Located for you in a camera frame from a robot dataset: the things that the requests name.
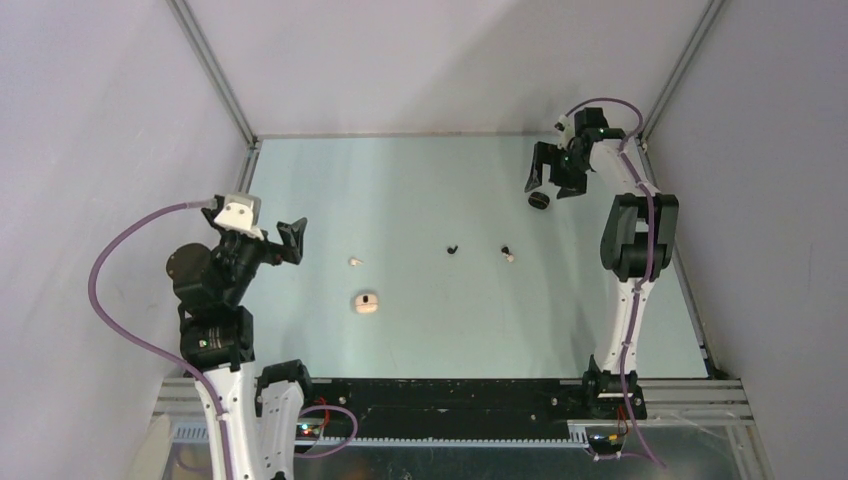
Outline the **black earbud charging case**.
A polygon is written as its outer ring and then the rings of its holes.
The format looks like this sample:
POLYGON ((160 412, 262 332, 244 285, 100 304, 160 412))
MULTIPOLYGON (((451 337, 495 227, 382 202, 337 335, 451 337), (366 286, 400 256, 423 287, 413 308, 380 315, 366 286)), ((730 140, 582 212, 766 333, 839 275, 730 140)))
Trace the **black earbud charging case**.
POLYGON ((537 210, 546 210, 551 203, 550 197, 540 191, 532 192, 527 198, 528 204, 537 210))

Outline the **black and white earbud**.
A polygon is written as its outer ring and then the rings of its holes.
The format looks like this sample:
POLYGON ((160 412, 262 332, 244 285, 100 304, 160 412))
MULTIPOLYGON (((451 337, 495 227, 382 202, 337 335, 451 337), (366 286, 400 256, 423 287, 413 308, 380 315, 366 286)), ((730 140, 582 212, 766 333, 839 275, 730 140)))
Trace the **black and white earbud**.
POLYGON ((515 256, 508 246, 503 246, 501 248, 501 253, 507 262, 512 263, 515 260, 515 256))

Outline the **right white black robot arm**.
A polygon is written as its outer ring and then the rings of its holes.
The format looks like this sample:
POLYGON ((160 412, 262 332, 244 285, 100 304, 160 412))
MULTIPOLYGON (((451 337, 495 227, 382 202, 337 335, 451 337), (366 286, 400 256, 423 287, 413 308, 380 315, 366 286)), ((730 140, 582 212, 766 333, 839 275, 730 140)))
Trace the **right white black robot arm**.
POLYGON ((599 246, 612 288, 608 332, 589 358, 580 390, 551 404, 591 419, 632 418, 640 330, 649 296, 673 257, 679 201, 661 193, 630 158, 627 146, 640 129, 612 127, 601 102, 573 107, 555 125, 557 142, 535 144, 524 191, 531 207, 544 210, 551 199, 541 192, 543 183, 557 186, 557 198, 573 198, 586 194, 588 176, 596 173, 614 195, 599 246))

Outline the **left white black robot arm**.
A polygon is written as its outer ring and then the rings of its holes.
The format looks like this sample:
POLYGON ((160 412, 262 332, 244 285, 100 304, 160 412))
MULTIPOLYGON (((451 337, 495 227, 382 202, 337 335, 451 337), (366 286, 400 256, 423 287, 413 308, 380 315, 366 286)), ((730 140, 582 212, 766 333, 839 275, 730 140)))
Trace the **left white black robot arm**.
POLYGON ((189 243, 166 263, 179 300, 180 354, 203 375, 195 386, 216 479, 294 476, 296 426, 316 390, 299 359, 257 364, 254 319, 241 301, 261 265, 301 262, 306 226, 305 218, 278 223, 278 243, 222 230, 215 248, 189 243))

